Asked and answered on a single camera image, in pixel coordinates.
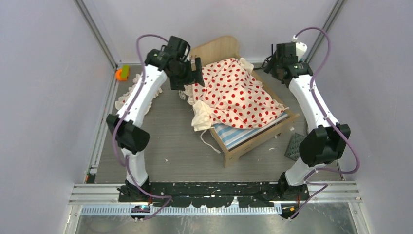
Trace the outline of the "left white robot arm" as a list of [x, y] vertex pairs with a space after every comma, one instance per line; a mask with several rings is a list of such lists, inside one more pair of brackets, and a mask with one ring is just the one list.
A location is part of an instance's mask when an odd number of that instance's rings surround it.
[[143, 202], [151, 196], [149, 188], [145, 185], [149, 181], [149, 176], [144, 156], [150, 135], [141, 126], [156, 92], [166, 80], [170, 81], [172, 90], [178, 91], [183, 91], [186, 85], [205, 84], [201, 59], [195, 58], [194, 62], [191, 62], [191, 46], [187, 41], [171, 36], [161, 48], [152, 49], [143, 56], [140, 40], [148, 37], [149, 34], [139, 36], [135, 43], [142, 65], [138, 83], [121, 109], [106, 118], [112, 134], [113, 152], [119, 164], [127, 170], [125, 186], [138, 202]]

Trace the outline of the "blue striped mattress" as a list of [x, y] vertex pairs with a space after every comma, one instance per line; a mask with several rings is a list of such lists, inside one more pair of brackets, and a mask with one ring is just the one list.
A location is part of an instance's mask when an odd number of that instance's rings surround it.
[[222, 141], [225, 147], [228, 150], [232, 150], [233, 148], [238, 147], [239, 145], [243, 144], [245, 141], [250, 140], [251, 138], [255, 137], [259, 133], [263, 132], [264, 130], [271, 128], [277, 125], [279, 122], [284, 121], [288, 118], [287, 113], [283, 113], [280, 117], [275, 119], [274, 121], [270, 122], [268, 125], [261, 127], [261, 128], [254, 128], [254, 129], [240, 129], [234, 128], [225, 124], [214, 124], [214, 130], [218, 135], [218, 138]]

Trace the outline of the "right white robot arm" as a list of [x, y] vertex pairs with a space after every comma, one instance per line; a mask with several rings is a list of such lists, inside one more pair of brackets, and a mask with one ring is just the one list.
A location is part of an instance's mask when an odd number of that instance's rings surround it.
[[308, 126], [308, 135], [299, 144], [299, 158], [278, 180], [277, 191], [284, 200], [291, 200], [311, 173], [340, 159], [345, 139], [351, 133], [349, 126], [340, 124], [319, 96], [312, 69], [301, 61], [306, 50], [307, 46], [298, 41], [277, 44], [264, 69], [291, 91]]

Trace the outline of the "strawberry print small pillow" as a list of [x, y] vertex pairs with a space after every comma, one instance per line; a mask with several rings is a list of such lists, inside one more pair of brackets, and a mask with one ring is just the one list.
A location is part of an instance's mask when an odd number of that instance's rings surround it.
[[[126, 93], [124, 93], [123, 95], [121, 95], [121, 97], [119, 97], [117, 99], [117, 101], [115, 101], [115, 109], [116, 109], [116, 115], [119, 116], [119, 118], [123, 115], [120, 113], [120, 110], [124, 109], [126, 110], [125, 104], [127, 101], [131, 101], [133, 96], [135, 95], [134, 91], [135, 89], [138, 89], [138, 85], [141, 79], [141, 75], [140, 74], [136, 74], [135, 78], [132, 79], [132, 86], [128, 88], [128, 91]], [[152, 102], [153, 99], [156, 98], [158, 95], [158, 93], [156, 93], [152, 99], [149, 101], [149, 105], [147, 106], [147, 108], [145, 109], [145, 111], [143, 112], [143, 117], [150, 111], [150, 108], [152, 106]]]

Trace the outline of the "wooden pet bed frame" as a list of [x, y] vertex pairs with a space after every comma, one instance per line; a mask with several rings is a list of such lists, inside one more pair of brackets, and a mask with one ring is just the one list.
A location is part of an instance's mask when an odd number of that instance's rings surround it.
[[192, 127], [210, 132], [224, 154], [224, 166], [247, 152], [292, 131], [299, 118], [239, 54], [233, 36], [221, 36], [194, 47], [191, 62], [200, 59], [204, 86], [189, 85], [184, 96], [193, 107]]

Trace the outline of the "strawberry print ruffled blanket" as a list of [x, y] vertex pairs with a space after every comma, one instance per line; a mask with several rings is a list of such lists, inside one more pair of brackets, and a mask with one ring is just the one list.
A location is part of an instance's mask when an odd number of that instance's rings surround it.
[[243, 59], [227, 58], [202, 67], [205, 86], [185, 86], [183, 94], [192, 106], [194, 131], [214, 130], [214, 124], [254, 129], [268, 125], [285, 110], [264, 90]]

